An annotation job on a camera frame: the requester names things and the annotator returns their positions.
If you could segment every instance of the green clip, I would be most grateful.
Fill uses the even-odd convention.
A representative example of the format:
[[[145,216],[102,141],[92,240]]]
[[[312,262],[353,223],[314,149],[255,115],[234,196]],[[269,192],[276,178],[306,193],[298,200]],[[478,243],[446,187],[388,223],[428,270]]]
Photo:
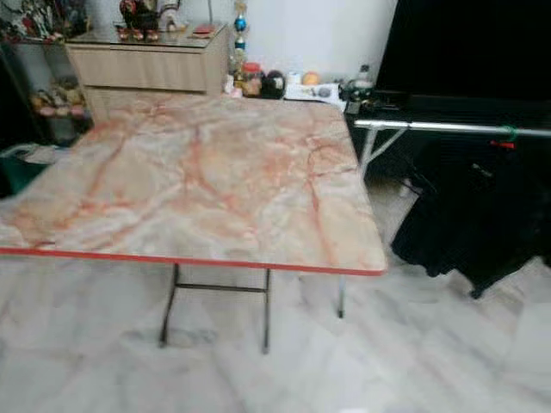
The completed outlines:
[[[515,140],[517,140],[518,131],[514,126],[504,125],[503,127],[507,128],[507,130],[509,131],[509,135],[510,135],[509,138],[505,142],[514,142]]]

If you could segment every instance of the cabinet drawer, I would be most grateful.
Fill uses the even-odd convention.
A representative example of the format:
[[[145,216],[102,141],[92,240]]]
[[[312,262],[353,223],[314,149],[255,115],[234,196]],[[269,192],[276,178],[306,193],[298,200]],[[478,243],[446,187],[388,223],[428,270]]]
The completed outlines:
[[[72,61],[87,86],[205,90],[201,55],[179,52],[73,49]]]

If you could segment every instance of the table leg crossbar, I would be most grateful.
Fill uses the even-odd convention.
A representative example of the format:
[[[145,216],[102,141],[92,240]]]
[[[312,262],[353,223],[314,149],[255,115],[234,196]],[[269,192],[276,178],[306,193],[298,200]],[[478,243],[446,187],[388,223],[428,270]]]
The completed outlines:
[[[269,352],[269,295],[271,291],[271,270],[266,269],[265,285],[264,288],[255,287],[232,287],[232,286],[219,286],[215,284],[191,284],[188,282],[180,282],[180,265],[174,264],[172,272],[172,282],[170,284],[170,295],[166,309],[164,310],[164,321],[159,336],[159,346],[164,347],[168,341],[168,327],[170,311],[172,310],[172,303],[174,302],[174,296],[176,295],[177,288],[185,288],[192,290],[212,290],[212,291],[234,291],[240,293],[263,293],[264,294],[264,338],[263,338],[263,353]]]

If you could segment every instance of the television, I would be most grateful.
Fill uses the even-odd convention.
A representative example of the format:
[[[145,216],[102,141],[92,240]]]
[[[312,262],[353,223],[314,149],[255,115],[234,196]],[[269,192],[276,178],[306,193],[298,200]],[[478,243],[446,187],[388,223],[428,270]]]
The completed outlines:
[[[406,106],[549,110],[550,43],[550,0],[399,0],[375,90]]]

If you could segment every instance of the plastic container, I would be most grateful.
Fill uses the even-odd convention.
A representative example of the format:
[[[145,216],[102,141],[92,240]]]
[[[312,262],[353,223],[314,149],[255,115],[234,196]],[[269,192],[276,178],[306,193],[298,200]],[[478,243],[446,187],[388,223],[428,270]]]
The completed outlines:
[[[262,71],[260,64],[254,62],[243,63],[243,95],[260,96],[262,88]]]

